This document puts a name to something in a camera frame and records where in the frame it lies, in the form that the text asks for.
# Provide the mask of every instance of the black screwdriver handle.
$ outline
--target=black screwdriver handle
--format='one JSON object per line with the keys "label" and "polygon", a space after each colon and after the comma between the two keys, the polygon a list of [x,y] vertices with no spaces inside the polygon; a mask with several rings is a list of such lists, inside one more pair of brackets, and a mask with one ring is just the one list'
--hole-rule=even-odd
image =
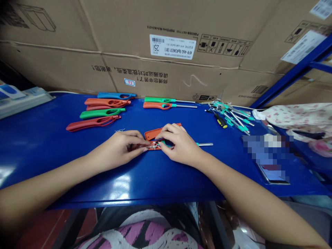
{"label": "black screwdriver handle", "polygon": [[222,117],[220,117],[218,114],[214,114],[214,117],[216,118],[216,120],[217,120],[217,122],[218,122],[218,124],[222,127],[222,128],[227,128],[227,123],[226,123],[226,121],[222,118]]}

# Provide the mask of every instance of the pink floral cloth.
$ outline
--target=pink floral cloth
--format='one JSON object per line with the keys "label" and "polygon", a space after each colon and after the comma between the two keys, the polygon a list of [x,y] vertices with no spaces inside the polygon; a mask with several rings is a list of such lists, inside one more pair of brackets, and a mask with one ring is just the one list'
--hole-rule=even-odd
{"label": "pink floral cloth", "polygon": [[332,103],[276,105],[263,113],[269,123],[287,129],[287,134],[297,140],[315,141],[294,131],[324,132],[324,138],[332,136]]}

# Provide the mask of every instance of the blue metal shelf frame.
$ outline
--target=blue metal shelf frame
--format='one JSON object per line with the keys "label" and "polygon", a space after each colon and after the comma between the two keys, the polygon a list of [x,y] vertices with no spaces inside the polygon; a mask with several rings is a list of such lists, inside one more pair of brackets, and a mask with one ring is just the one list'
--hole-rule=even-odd
{"label": "blue metal shelf frame", "polygon": [[304,57],[288,73],[286,73],[277,83],[267,90],[258,100],[250,107],[259,109],[264,108],[276,96],[281,94],[289,86],[315,68],[328,73],[332,73],[332,66],[320,63],[332,54],[332,34],[322,41],[314,50]]}

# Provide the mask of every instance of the cardboard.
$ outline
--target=cardboard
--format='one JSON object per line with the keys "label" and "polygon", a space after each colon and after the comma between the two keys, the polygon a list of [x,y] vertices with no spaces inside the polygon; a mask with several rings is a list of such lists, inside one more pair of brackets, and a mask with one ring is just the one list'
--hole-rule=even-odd
{"label": "cardboard", "polygon": [[222,100],[249,107],[282,76],[269,73],[236,70],[231,83],[224,89]]}
{"label": "cardboard", "polygon": [[[197,102],[224,90],[225,102],[249,106],[294,66],[280,58],[309,29],[332,31],[332,16],[309,13],[316,2],[12,1],[0,18],[0,57],[47,90]],[[151,40],[161,46],[162,37],[196,41],[192,59],[151,55]],[[313,70],[305,79],[319,81],[310,89],[327,99],[317,89],[330,75]],[[297,86],[292,94],[303,96]]]}
{"label": "cardboard", "polygon": [[[231,68],[239,66],[278,2],[81,0],[103,53]],[[193,59],[151,55],[150,34],[196,40]],[[224,55],[226,48],[231,52]]]}
{"label": "cardboard", "polygon": [[0,24],[0,40],[97,51],[78,0],[10,1]]}
{"label": "cardboard", "polygon": [[[237,70],[181,65],[104,55],[119,92],[138,97],[167,97],[197,102],[214,100],[232,82]],[[134,81],[135,86],[125,83]]]}
{"label": "cardboard", "polygon": [[45,89],[84,93],[116,91],[100,54],[0,44],[0,57]]}
{"label": "cardboard", "polygon": [[241,62],[242,69],[285,74],[294,64],[280,58],[309,30],[329,35],[332,15],[322,20],[310,10],[318,1],[282,0],[266,23],[252,48]]}
{"label": "cardboard", "polygon": [[331,84],[298,81],[272,100],[267,106],[330,102],[332,102]]}

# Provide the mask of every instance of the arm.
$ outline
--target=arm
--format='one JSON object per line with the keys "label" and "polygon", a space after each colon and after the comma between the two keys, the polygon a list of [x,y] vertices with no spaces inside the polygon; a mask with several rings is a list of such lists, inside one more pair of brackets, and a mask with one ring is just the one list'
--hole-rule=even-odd
{"label": "arm", "polygon": [[199,148],[183,127],[167,124],[156,137],[175,144],[160,147],[170,159],[204,173],[233,209],[270,242],[303,248],[330,248],[319,234],[274,194]]}
{"label": "arm", "polygon": [[86,156],[0,190],[0,229],[11,234],[76,184],[129,162],[149,145],[138,131],[117,132]]}

